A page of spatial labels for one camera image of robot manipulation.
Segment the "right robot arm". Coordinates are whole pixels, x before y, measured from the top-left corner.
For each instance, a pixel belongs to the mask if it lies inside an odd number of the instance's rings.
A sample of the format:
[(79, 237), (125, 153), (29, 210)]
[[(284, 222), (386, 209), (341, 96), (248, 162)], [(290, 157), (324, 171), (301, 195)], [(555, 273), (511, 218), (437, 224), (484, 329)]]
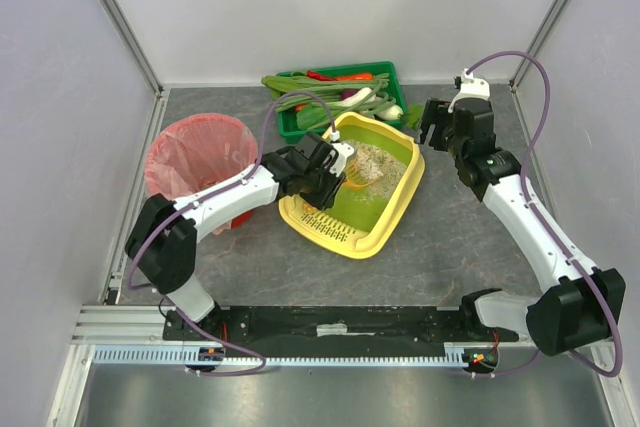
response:
[(489, 101), (430, 99), (419, 141), (449, 153), (460, 181), (504, 225), (539, 283), (541, 296), (485, 289), (463, 298), (474, 322), (529, 337), (555, 356), (614, 336), (626, 284), (601, 270), (562, 231), (521, 175), (509, 151), (497, 147)]

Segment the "orange litter scoop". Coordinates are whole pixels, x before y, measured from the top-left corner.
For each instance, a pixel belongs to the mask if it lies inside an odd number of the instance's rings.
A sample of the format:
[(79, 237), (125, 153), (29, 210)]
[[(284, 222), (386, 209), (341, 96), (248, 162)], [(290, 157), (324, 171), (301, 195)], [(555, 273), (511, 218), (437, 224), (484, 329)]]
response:
[[(329, 171), (327, 167), (317, 167), (311, 171), (311, 180), (315, 178), (315, 176), (321, 171)], [(341, 189), (347, 188), (352, 190), (363, 190), (371, 185), (373, 185), (376, 181), (380, 180), (383, 177), (382, 172), (379, 168), (375, 168), (373, 173), (365, 173), (364, 166), (361, 166), (358, 157), (355, 157), (351, 160), (344, 171), (346, 174), (346, 181), (339, 189), (338, 193)]]

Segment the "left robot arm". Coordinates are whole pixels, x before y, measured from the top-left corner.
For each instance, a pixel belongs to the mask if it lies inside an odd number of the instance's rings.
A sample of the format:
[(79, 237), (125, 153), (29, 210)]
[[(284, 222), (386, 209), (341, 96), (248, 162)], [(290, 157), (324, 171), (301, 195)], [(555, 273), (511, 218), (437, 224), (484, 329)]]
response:
[(195, 274), (198, 243), (240, 215), (284, 197), (298, 195), (318, 210), (332, 207), (355, 154), (337, 134), (326, 140), (309, 132), (210, 188), (175, 200), (155, 194), (143, 204), (125, 252), (153, 288), (190, 321), (200, 322), (217, 304)]

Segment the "yellow green litter box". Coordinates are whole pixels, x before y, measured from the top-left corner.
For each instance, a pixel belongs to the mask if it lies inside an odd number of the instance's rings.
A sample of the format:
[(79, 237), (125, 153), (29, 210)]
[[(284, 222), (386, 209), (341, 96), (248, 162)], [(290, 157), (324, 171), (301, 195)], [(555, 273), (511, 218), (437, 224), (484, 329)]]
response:
[(355, 113), (336, 120), (341, 138), (372, 145), (402, 164), (398, 176), (390, 167), (385, 176), (364, 189), (342, 186), (334, 206), (320, 211), (300, 196), (279, 201), (286, 224), (318, 246), (352, 259), (376, 255), (389, 239), (408, 208), (426, 169), (414, 140), (380, 121)]

